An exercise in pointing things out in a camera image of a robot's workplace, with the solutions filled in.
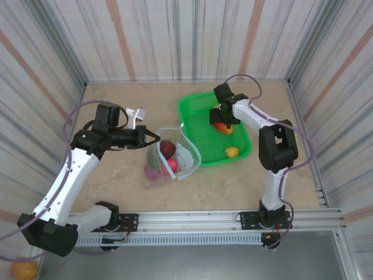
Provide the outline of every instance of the green tray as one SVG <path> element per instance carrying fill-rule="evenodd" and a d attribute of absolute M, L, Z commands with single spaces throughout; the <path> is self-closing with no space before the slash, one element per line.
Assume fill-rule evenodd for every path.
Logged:
<path fill-rule="evenodd" d="M 210 125 L 209 110 L 217 104 L 214 92 L 187 96 L 178 104 L 184 133 L 199 150 L 203 167 L 243 159 L 251 152 L 251 142 L 242 122 L 233 125 L 231 135 L 225 135 Z M 233 146 L 238 148 L 240 155 L 228 158 L 225 150 Z"/>

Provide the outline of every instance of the beige floor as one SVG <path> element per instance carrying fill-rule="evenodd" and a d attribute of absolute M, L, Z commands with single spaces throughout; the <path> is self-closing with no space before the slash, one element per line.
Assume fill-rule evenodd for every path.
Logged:
<path fill-rule="evenodd" d="M 179 100 L 187 95 L 212 91 L 216 83 L 165 83 L 142 85 L 89 86 L 84 101 L 108 100 L 124 108 L 144 107 L 148 129 L 179 125 Z M 256 96 L 251 82 L 231 83 L 234 93 Z M 295 124 L 285 87 L 280 82 L 262 84 L 263 96 L 255 104 L 268 114 Z M 95 105 L 84 107 L 76 128 L 94 118 Z M 80 191 L 73 211 L 84 211 L 95 202 L 105 200 L 117 204 L 121 211 L 183 211 L 257 208 L 265 185 L 265 170 L 258 159 L 258 137 L 247 127 L 252 142 L 251 154 L 243 160 L 200 167 L 190 177 L 155 188 L 142 184 L 146 149 L 106 152 Z M 302 142 L 297 138 L 299 158 L 305 160 Z M 289 174 L 285 198 L 295 208 L 319 207 L 311 171 L 303 167 Z"/>

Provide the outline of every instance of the red apple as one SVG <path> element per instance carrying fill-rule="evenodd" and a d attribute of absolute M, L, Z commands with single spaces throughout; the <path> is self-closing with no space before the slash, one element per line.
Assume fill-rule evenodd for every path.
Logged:
<path fill-rule="evenodd" d="M 176 173 L 176 171 L 177 171 L 177 161 L 174 160 L 174 159 L 167 159 L 167 164 L 169 165 L 169 167 L 171 168 L 171 170 L 174 173 Z M 168 173 L 167 168 L 165 167 L 165 165 L 162 165 L 161 172 L 165 176 L 170 176 L 170 174 Z"/>
<path fill-rule="evenodd" d="M 165 159 L 169 159 L 175 154 L 176 147 L 169 140 L 162 140 L 160 144 L 160 151 Z"/>

